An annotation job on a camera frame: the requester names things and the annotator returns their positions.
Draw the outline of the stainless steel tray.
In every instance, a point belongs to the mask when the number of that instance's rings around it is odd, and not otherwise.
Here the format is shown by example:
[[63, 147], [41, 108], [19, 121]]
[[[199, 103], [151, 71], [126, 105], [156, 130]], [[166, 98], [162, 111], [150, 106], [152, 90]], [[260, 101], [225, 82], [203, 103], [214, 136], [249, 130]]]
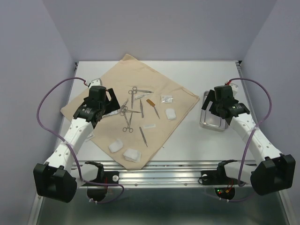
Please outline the stainless steel tray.
[[206, 110], [201, 109], [200, 121], [199, 124], [202, 128], [223, 132], [228, 129], [228, 124], [226, 121], [216, 115], [213, 115], [209, 108], [212, 105], [212, 102], [209, 102]]

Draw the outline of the serrated steel tweezers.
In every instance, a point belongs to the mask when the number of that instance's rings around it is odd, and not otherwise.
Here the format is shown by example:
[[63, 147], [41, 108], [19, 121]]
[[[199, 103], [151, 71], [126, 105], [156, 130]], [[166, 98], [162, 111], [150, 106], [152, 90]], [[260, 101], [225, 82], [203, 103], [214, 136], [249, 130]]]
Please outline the serrated steel tweezers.
[[141, 117], [144, 118], [143, 104], [142, 104], [142, 100], [141, 99], [140, 99], [140, 110], [141, 110]]

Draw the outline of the steel scalpel handle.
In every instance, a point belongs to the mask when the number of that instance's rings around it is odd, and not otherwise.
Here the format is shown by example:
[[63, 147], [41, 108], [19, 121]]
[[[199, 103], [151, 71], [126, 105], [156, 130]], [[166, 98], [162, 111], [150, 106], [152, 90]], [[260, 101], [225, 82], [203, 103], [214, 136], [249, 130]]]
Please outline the steel scalpel handle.
[[147, 144], [147, 141], [146, 141], [145, 135], [144, 135], [144, 133], [143, 133], [143, 129], [142, 129], [141, 127], [139, 127], [139, 130], [140, 130], [140, 132], [141, 132], [142, 139], [143, 139], [143, 141], [144, 141], [145, 145], [148, 147], [148, 144]]

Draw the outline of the scalpel with brown cap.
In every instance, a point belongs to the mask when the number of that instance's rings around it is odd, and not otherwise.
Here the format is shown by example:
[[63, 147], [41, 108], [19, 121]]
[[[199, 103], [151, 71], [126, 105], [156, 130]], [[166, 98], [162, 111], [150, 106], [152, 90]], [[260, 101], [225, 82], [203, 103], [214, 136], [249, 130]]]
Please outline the scalpel with brown cap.
[[153, 109], [154, 109], [156, 115], [157, 115], [158, 118], [160, 119], [159, 113], [158, 113], [158, 111], [157, 111], [157, 109], [156, 109], [156, 105], [154, 104], [154, 102], [152, 102], [150, 99], [147, 99], [146, 102], [147, 102], [149, 105], [151, 105], [151, 106], [153, 107]]

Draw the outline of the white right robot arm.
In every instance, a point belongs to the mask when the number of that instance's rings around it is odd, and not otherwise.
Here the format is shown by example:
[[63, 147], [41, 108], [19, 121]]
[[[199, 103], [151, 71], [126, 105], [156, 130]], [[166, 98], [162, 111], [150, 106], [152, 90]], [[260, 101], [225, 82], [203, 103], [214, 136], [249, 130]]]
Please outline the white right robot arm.
[[242, 160], [223, 160], [216, 170], [202, 171], [198, 180], [207, 186], [227, 185], [227, 189], [216, 189], [218, 197], [232, 200], [231, 189], [235, 184], [252, 186], [258, 195], [292, 187], [296, 161], [285, 155], [263, 134], [254, 122], [250, 110], [237, 99], [237, 88], [229, 80], [225, 85], [209, 90], [202, 104], [204, 112], [224, 120], [246, 144]]

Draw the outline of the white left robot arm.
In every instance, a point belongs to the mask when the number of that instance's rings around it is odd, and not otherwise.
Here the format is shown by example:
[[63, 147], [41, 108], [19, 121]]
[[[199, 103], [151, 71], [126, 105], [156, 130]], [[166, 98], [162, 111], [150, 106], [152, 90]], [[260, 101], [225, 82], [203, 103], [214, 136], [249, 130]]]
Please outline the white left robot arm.
[[60, 139], [58, 147], [44, 163], [34, 167], [39, 196], [68, 203], [77, 189], [85, 184], [100, 186], [104, 190], [119, 186], [117, 182], [108, 183], [101, 163], [87, 161], [80, 165], [76, 157], [102, 117], [120, 109], [113, 89], [104, 87], [101, 79], [84, 81], [84, 84], [89, 88], [88, 96], [75, 111], [67, 133], [65, 136], [56, 134]]

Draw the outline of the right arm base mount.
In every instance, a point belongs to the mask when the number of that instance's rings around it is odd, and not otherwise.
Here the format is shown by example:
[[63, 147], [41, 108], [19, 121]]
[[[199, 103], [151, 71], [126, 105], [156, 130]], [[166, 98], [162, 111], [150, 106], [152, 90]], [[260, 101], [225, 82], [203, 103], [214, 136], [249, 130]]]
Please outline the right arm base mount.
[[216, 170], [201, 171], [198, 183], [206, 186], [216, 186], [214, 188], [217, 197], [221, 200], [232, 201], [235, 196], [237, 180], [227, 177], [225, 165], [236, 162], [236, 160], [224, 160], [218, 163]]

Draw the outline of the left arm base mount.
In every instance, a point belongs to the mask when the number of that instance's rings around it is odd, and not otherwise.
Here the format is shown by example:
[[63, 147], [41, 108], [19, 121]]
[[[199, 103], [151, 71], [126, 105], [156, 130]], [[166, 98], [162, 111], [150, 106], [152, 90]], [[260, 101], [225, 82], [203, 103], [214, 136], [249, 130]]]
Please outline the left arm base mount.
[[88, 182], [87, 197], [94, 204], [111, 203], [117, 200], [123, 193], [124, 187], [119, 184], [120, 173], [118, 171], [104, 170], [104, 165], [87, 161], [81, 167], [82, 175]]

